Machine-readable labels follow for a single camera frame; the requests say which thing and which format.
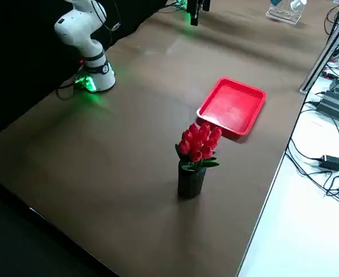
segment table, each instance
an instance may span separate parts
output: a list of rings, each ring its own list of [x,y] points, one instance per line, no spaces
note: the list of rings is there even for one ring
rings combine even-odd
[[[315,93],[325,91],[330,83],[330,80],[318,78],[306,101],[319,97]],[[307,156],[339,157],[339,136],[335,126],[331,119],[314,111],[299,116],[292,139]],[[313,172],[312,167],[304,163],[308,160],[298,158],[299,154],[292,146],[290,148],[305,171]],[[325,174],[312,177],[320,184],[327,178]],[[307,177],[299,175],[285,155],[238,276],[339,276],[339,202],[325,196]]]

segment black vase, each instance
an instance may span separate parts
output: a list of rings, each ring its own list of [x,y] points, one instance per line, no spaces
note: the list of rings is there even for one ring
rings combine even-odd
[[[200,194],[203,187],[206,168],[199,171],[188,171],[178,164],[178,196],[182,199],[191,199]]]

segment artificial tulip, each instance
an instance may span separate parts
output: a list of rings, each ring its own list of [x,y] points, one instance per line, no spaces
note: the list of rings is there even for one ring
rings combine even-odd
[[[181,154],[187,155],[190,152],[190,143],[187,140],[181,140],[178,144],[178,150]]]
[[[213,154],[213,149],[210,146],[204,146],[201,152],[204,159],[209,159]]]
[[[208,140],[208,136],[209,134],[206,132],[206,130],[199,130],[198,139],[201,140],[202,143]]]
[[[210,133],[209,138],[218,141],[222,136],[222,130],[219,127],[214,128],[214,130]]]
[[[194,151],[191,151],[190,153],[190,160],[192,162],[198,162],[202,159],[202,157],[203,157],[203,154],[199,150],[194,150]]]
[[[192,140],[190,146],[191,146],[191,150],[200,150],[202,148],[202,141],[199,140],[198,138],[195,138],[194,140]]]
[[[195,137],[199,132],[199,128],[195,123],[191,124],[188,130],[191,132],[192,137]]]
[[[204,146],[209,146],[211,149],[214,149],[215,147],[217,147],[218,143],[216,142],[215,139],[210,138],[208,139],[205,143]]]
[[[182,139],[187,140],[189,143],[191,143],[193,137],[192,134],[189,130],[186,130],[182,133]]]
[[[207,134],[207,136],[209,136],[209,134],[210,134],[210,125],[209,125],[209,123],[204,122],[204,123],[201,125],[199,131],[200,131],[200,132],[201,132],[201,131],[204,131],[204,132]]]

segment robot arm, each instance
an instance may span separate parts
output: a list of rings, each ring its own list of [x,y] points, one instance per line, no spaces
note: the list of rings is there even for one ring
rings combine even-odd
[[[104,7],[96,0],[66,1],[73,4],[73,9],[58,19],[55,31],[61,41],[81,52],[84,65],[78,75],[82,76],[85,87],[90,92],[106,91],[115,84],[114,72],[101,43],[91,39],[91,34],[106,19]]]

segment metal frame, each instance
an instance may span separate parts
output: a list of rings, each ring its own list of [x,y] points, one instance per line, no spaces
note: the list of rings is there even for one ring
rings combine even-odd
[[[332,33],[330,39],[328,40],[325,48],[319,55],[317,61],[315,62],[312,70],[309,72],[308,76],[304,80],[303,84],[300,86],[299,91],[303,94],[307,94],[314,82],[319,77],[319,74],[329,61],[335,49],[339,46],[339,24],[337,28]]]

